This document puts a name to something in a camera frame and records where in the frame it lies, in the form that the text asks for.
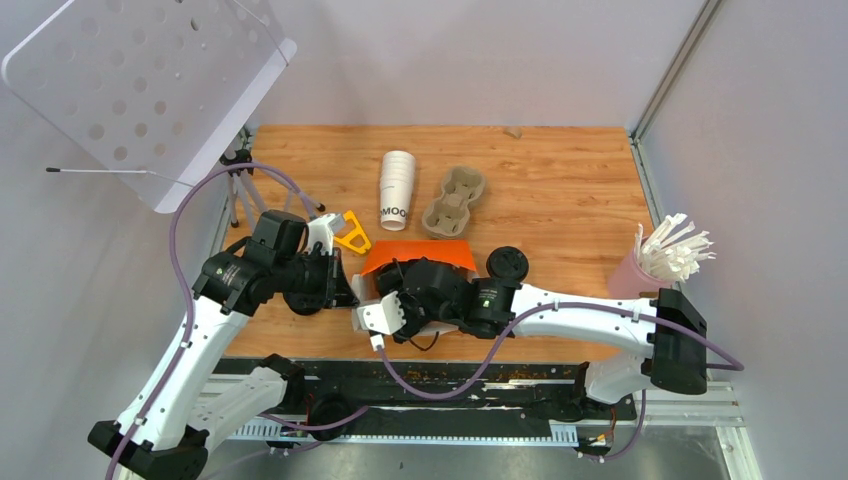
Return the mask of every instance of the wooden table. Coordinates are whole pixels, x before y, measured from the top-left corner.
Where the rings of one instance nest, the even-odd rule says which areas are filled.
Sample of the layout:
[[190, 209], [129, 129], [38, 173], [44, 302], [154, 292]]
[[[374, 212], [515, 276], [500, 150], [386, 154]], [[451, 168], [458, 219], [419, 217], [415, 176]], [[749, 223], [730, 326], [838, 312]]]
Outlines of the wooden table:
[[[621, 128], [524, 128], [515, 139], [499, 127], [266, 126], [257, 135], [257, 161], [287, 172], [328, 211], [353, 210], [372, 242], [425, 239], [421, 215], [439, 194], [439, 182], [455, 165], [486, 175], [483, 201], [472, 211], [467, 240], [478, 270], [502, 245], [520, 248], [530, 260], [526, 282], [547, 290], [604, 297], [606, 278], [633, 244], [636, 224], [650, 217]], [[416, 190], [406, 230], [378, 224], [382, 156], [406, 150], [418, 159]], [[271, 208], [282, 208], [286, 191], [262, 174], [256, 185]], [[303, 213], [299, 204], [293, 210]], [[230, 229], [227, 244], [247, 235]], [[348, 278], [364, 264], [346, 249]], [[230, 344], [231, 356], [373, 359], [368, 338], [351, 330], [349, 310], [310, 317], [291, 313], [276, 297], [262, 306]], [[393, 359], [480, 361], [492, 340], [451, 333], [424, 353], [387, 342]], [[605, 345], [563, 338], [509, 339], [495, 357], [501, 362], [597, 361], [614, 354]]]

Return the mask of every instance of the white paper cup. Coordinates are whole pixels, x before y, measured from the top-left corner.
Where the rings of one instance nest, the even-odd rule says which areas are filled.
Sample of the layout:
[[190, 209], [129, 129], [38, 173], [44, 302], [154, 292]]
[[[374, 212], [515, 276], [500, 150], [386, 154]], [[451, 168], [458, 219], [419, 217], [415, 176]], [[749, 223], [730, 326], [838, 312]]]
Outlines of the white paper cup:
[[389, 179], [400, 180], [400, 181], [406, 182], [406, 183], [412, 183], [412, 181], [415, 179], [415, 175], [410, 174], [410, 173], [403, 173], [403, 172], [389, 172], [389, 173], [384, 173], [384, 174], [380, 175], [380, 181], [381, 182], [383, 180], [389, 180]]
[[414, 183], [415, 157], [399, 150], [383, 155], [380, 226], [394, 232], [406, 228]]
[[415, 157], [408, 152], [393, 150], [383, 155], [383, 167], [385, 168], [390, 165], [404, 165], [415, 170]]

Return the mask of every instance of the yellow plastic part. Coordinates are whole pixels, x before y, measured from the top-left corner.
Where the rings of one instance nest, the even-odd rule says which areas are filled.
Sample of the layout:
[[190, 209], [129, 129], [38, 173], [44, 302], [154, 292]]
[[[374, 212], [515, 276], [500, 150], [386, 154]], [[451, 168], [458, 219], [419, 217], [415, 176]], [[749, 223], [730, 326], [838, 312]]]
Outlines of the yellow plastic part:
[[[334, 237], [336, 239], [336, 243], [343, 247], [347, 247], [360, 255], [365, 255], [366, 253], [368, 253], [368, 250], [371, 249], [371, 240], [368, 240], [368, 235], [365, 235], [365, 230], [359, 223], [359, 219], [356, 218], [356, 215], [353, 214], [353, 210], [346, 211], [344, 214], [344, 219], [345, 223], [353, 222], [353, 230], [348, 232], [348, 234], [345, 235], [344, 238]], [[362, 243], [361, 246], [357, 247], [353, 245], [353, 241], [356, 238], [362, 239], [362, 242], [357, 242]]]

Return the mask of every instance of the orange object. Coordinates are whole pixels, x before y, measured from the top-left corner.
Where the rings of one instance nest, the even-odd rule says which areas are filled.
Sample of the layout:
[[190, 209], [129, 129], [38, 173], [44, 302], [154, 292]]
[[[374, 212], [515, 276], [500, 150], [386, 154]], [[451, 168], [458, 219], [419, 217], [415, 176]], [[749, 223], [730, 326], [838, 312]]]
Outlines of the orange object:
[[[339, 245], [343, 245], [354, 252], [365, 255], [368, 253], [368, 249], [371, 248], [371, 240], [368, 240], [368, 235], [365, 235], [365, 230], [362, 228], [362, 225], [359, 223], [359, 219], [354, 215], [353, 210], [348, 210], [344, 214], [345, 223], [353, 222], [353, 230], [350, 231], [344, 238], [335, 237], [336, 243]], [[357, 238], [361, 239], [360, 246], [356, 246], [353, 244], [353, 241]]]
[[476, 272], [471, 247], [465, 240], [393, 240], [379, 241], [365, 259], [362, 275], [377, 270], [395, 259], [398, 262], [427, 257], [428, 260], [450, 263]]

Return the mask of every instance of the white wall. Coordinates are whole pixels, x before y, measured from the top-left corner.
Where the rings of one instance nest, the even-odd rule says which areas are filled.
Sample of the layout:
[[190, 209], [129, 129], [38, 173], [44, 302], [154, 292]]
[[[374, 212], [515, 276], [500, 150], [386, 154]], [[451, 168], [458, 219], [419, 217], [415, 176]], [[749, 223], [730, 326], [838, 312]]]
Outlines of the white wall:
[[[4, 2], [0, 56], [62, 3]], [[185, 312], [167, 255], [170, 216], [115, 178], [44, 173], [100, 165], [5, 85], [0, 152], [0, 476], [102, 478], [107, 458], [88, 431], [126, 407]], [[189, 278], [211, 247], [218, 187], [183, 215]]]
[[848, 3], [728, 0], [645, 145], [662, 208], [713, 232], [689, 291], [747, 364], [764, 478], [844, 478]]
[[702, 0], [273, 1], [266, 123], [633, 127]]

